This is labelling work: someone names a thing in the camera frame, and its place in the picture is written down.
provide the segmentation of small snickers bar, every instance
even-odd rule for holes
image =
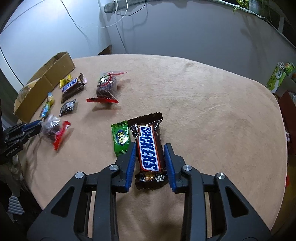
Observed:
[[[136,187],[158,189],[168,183],[159,125],[161,112],[128,120],[128,126],[136,139],[140,173],[136,174]]]
[[[83,90],[83,88],[84,88],[83,74],[80,74],[77,78],[73,79],[70,83],[67,83],[62,88],[61,104],[64,103],[67,99],[77,94],[79,91]]]

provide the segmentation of brown candy wrapper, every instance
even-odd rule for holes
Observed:
[[[162,113],[158,112],[128,120],[132,135],[136,139],[137,157],[140,164],[140,173],[136,174],[135,178],[138,189],[157,189],[168,182],[159,131],[162,119]],[[158,181],[148,180],[145,177],[151,174],[147,172],[160,174],[164,178]]]
[[[77,78],[73,79],[62,88],[61,104],[84,89],[83,79],[83,74],[80,73]]]

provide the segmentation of table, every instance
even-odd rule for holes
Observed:
[[[25,177],[44,208],[78,171],[101,171],[115,162],[110,125],[161,111],[162,144],[200,172],[225,173],[269,229],[279,212],[287,171],[287,143],[276,99],[263,85],[236,74],[182,58],[105,55],[74,59],[72,77],[83,73],[85,90],[77,94],[72,126],[60,149],[36,136],[21,157]],[[118,87],[119,104],[87,103],[105,71],[128,71]],[[61,108],[61,90],[52,92]],[[38,118],[40,110],[32,120]],[[180,239],[184,195],[169,185],[139,191],[134,182],[117,195],[121,240]]]

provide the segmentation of green candy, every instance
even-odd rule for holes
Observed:
[[[126,153],[131,142],[127,121],[112,124],[111,129],[116,156]]]

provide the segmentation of packaged box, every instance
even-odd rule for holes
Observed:
[[[51,92],[74,68],[75,65],[68,52],[56,54],[28,81],[22,89],[26,90],[19,92],[13,113],[23,122],[29,123],[47,98],[48,92]]]
[[[269,81],[266,84],[266,87],[270,90],[271,93],[275,93],[279,88],[284,78],[289,75],[292,70],[295,68],[294,64],[291,62],[283,63],[278,62],[274,72],[272,73]]]

